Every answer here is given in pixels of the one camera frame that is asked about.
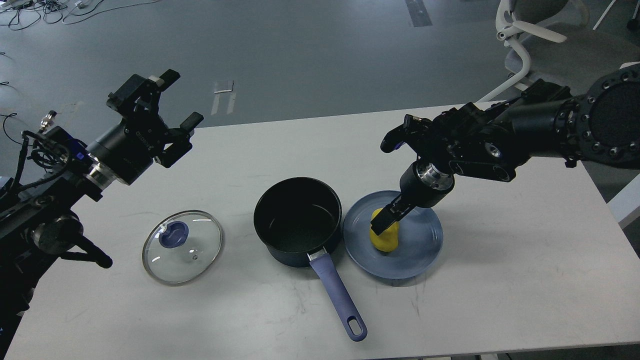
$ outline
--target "blue plate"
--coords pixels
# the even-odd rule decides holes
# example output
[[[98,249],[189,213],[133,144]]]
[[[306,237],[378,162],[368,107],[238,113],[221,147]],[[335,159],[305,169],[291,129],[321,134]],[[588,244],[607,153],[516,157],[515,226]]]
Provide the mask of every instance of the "blue plate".
[[[342,234],[347,252],[361,268],[384,279],[408,279],[426,271],[442,250],[442,225],[432,209],[415,208],[400,220],[398,248],[376,249],[369,239],[371,214],[400,193],[370,193],[358,200],[344,218]]]

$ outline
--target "blue lid knob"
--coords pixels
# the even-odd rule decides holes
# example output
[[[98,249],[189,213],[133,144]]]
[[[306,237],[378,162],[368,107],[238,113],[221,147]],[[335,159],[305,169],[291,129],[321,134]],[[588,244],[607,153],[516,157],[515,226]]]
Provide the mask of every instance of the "blue lid knob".
[[[187,241],[187,236],[189,236],[187,224],[181,221],[173,221],[166,226],[166,230],[160,234],[158,240],[163,247],[173,249],[184,244]]]

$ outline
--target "handle hole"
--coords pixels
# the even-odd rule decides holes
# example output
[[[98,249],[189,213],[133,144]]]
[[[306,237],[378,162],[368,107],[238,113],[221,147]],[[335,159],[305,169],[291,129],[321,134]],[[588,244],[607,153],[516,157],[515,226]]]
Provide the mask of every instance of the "handle hole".
[[[360,328],[360,324],[358,323],[358,320],[356,319],[355,316],[350,316],[347,319],[347,323],[349,324],[349,328],[351,329],[351,332],[355,336],[358,336],[362,333],[362,328]]]

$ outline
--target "white table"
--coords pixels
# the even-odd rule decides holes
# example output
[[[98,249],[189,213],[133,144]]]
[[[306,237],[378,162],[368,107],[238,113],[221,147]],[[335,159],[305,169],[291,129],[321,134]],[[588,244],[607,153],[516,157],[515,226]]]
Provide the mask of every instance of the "white table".
[[[640,342],[640,261],[582,166],[532,159],[511,183],[457,177],[436,207],[444,248],[409,281],[374,278],[333,254],[368,337],[351,341],[309,269],[275,261],[252,213],[272,184],[316,177],[344,212],[397,189],[415,159],[383,154],[405,113],[197,129],[173,168],[154,165],[132,186],[74,208],[113,268],[57,262],[42,278],[8,359],[363,359],[443,356]],[[225,244],[206,274],[168,287],[141,264],[164,217],[201,209]]]

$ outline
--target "pot lid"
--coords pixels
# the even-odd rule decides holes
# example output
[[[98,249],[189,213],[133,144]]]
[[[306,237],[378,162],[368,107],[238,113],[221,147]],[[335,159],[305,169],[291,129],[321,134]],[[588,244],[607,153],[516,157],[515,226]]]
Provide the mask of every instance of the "pot lid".
[[[149,234],[142,263],[161,283],[182,284],[211,265],[222,241],[222,227],[213,216],[199,210],[182,211],[164,219]]]

